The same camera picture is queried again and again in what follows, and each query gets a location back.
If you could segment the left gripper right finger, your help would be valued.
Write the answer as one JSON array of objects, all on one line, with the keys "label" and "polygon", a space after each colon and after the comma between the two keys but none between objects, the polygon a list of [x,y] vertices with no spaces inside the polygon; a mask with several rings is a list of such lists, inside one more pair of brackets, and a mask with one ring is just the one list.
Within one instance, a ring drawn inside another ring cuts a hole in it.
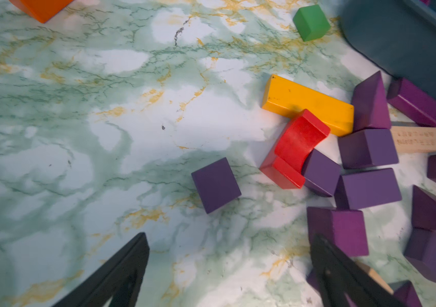
[{"label": "left gripper right finger", "polygon": [[321,234],[311,243],[311,260],[324,306],[348,306],[347,298],[357,306],[404,306]]}]

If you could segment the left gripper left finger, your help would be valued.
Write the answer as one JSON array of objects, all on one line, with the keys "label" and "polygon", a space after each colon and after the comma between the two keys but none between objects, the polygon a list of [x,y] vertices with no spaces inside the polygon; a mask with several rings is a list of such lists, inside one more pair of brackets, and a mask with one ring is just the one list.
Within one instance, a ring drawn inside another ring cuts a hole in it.
[{"label": "left gripper left finger", "polygon": [[135,306],[149,255],[141,232],[55,306]]}]

